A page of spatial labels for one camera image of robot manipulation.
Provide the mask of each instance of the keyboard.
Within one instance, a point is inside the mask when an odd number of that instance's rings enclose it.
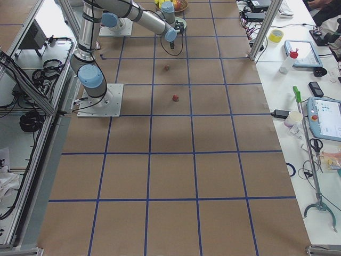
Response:
[[[288,6],[286,0],[282,1],[281,6],[278,9],[278,16],[283,19],[291,19],[294,16],[294,13]]]

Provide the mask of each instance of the blue and white device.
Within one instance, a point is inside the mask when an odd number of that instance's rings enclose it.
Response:
[[[341,141],[341,101],[310,97],[307,112],[316,138]]]
[[[286,40],[284,42],[286,55],[289,56],[290,50],[298,49],[298,57],[294,63],[296,68],[315,68],[322,67],[322,61],[319,58],[313,43],[311,41]]]

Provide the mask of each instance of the yellow tape roll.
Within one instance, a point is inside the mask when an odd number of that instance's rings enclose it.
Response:
[[[279,41],[281,41],[281,39],[283,38],[284,33],[279,30],[279,29],[274,29],[271,31],[270,35],[269,35],[269,40],[278,43]]]

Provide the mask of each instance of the white table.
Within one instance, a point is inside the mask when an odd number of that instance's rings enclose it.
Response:
[[[314,24],[312,17],[302,1],[287,0],[287,3],[293,10],[294,17],[292,19],[280,19],[276,17],[273,22],[274,26],[299,23]],[[309,33],[312,26],[288,26],[279,29],[284,32],[283,39],[279,43],[268,40],[269,44],[267,49],[257,63],[257,70],[263,84],[270,110],[297,110],[293,86],[296,85],[301,91],[302,99],[307,99],[308,97],[313,96],[308,87],[308,83],[311,81],[317,81],[326,96],[341,99],[341,83],[337,79],[340,74],[337,69],[337,62],[333,56],[321,58],[323,66],[328,71],[328,74],[321,78],[314,77],[312,70],[308,71],[294,68],[286,75],[278,72],[279,67],[286,58],[283,47],[286,39],[301,39],[313,42]],[[316,47],[316,49],[319,54],[330,53],[330,50],[327,47]],[[289,128],[284,126],[283,120],[274,118],[273,122],[286,162],[292,163],[298,170],[302,167],[303,162],[308,159],[307,152],[301,149],[302,144],[304,144],[304,148],[306,148],[304,137],[299,139],[290,134]],[[323,140],[323,143],[323,150],[326,152],[336,153],[341,146],[341,143],[335,141]],[[322,194],[340,207],[341,177],[338,176],[336,171],[324,170],[323,174],[318,171],[318,178]],[[297,174],[292,177],[291,180],[303,215],[305,208],[309,204],[316,203],[315,192],[309,183],[306,180],[301,179]],[[341,212],[330,205],[325,199],[323,199],[323,202],[325,202],[335,214],[337,221],[336,228],[339,233],[333,231],[331,226],[331,215],[328,212],[318,211],[316,208],[312,208],[308,211],[307,218],[304,219],[308,236],[312,244],[339,245],[341,244]]]

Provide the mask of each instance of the green handle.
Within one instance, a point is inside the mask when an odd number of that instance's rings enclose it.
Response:
[[[294,94],[295,94],[295,98],[296,98],[296,102],[299,103],[301,102],[301,92],[298,90],[297,86],[293,87],[294,90]]]

